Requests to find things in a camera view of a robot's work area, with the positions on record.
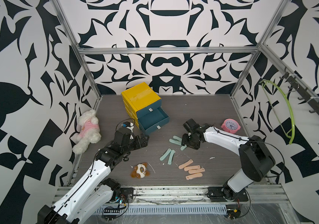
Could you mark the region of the yellow drawer cabinet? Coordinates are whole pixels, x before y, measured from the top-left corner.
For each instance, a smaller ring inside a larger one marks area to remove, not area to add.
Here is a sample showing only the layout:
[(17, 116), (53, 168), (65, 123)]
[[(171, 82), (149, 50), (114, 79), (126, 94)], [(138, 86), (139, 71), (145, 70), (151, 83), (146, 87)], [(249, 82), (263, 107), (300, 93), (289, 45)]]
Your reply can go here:
[(140, 83), (121, 93), (126, 112), (130, 118), (135, 119), (135, 124), (139, 127), (136, 112), (145, 106), (161, 99), (161, 97), (146, 83)]

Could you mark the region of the teal top drawer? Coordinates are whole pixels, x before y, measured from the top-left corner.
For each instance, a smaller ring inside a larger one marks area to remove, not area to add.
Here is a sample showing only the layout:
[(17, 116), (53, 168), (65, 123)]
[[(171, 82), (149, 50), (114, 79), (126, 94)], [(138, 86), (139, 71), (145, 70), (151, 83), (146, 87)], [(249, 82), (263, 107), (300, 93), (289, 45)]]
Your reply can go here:
[(138, 110), (136, 112), (137, 114), (137, 118), (141, 118), (141, 117), (144, 117), (146, 116), (147, 114), (151, 113), (151, 112), (154, 112), (155, 110), (157, 110), (158, 108), (160, 108), (162, 106), (162, 99), (159, 99), (147, 106), (145, 106), (144, 108)]

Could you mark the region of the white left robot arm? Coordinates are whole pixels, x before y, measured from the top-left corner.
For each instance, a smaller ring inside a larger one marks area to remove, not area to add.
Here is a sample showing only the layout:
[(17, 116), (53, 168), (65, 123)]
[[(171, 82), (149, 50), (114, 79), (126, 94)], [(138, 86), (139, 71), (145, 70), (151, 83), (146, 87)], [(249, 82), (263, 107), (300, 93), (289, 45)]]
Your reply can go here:
[(43, 206), (37, 215), (39, 224), (82, 224), (97, 209), (108, 202), (124, 203), (121, 185), (108, 178), (121, 162), (127, 161), (131, 151), (148, 146), (149, 135), (134, 135), (133, 131), (121, 127), (115, 131), (114, 139), (100, 149), (93, 163), (80, 180), (51, 207)]

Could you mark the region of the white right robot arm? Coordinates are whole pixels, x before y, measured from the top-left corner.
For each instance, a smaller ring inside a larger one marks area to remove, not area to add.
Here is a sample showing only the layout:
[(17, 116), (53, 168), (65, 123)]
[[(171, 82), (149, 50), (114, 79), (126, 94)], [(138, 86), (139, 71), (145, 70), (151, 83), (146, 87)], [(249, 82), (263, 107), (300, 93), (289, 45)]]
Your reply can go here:
[(187, 120), (183, 127), (187, 133), (182, 136), (182, 145), (198, 150), (201, 143), (208, 142), (237, 154), (241, 169), (222, 187), (223, 197), (232, 200), (254, 182), (260, 182), (274, 167), (276, 161), (265, 142), (258, 136), (238, 136), (217, 129), (210, 124), (200, 125), (193, 119)]

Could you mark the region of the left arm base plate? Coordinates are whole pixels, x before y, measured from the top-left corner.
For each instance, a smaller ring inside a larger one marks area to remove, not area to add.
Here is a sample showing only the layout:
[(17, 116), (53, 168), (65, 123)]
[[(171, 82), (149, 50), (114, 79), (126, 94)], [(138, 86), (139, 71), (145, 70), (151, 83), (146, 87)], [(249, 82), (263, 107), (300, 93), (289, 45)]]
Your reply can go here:
[(127, 199), (133, 199), (134, 188), (130, 187), (121, 187), (119, 189), (113, 190), (112, 198), (108, 203), (120, 203), (124, 202)]

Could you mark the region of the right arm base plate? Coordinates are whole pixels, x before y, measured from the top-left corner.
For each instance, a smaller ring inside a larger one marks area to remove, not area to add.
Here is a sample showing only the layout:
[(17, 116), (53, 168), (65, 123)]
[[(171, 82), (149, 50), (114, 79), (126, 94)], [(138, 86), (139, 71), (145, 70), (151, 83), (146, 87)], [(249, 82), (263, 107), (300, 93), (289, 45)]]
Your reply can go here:
[(212, 202), (248, 202), (248, 194), (245, 189), (242, 189), (240, 192), (236, 193), (231, 190), (229, 187), (208, 187), (207, 197)]

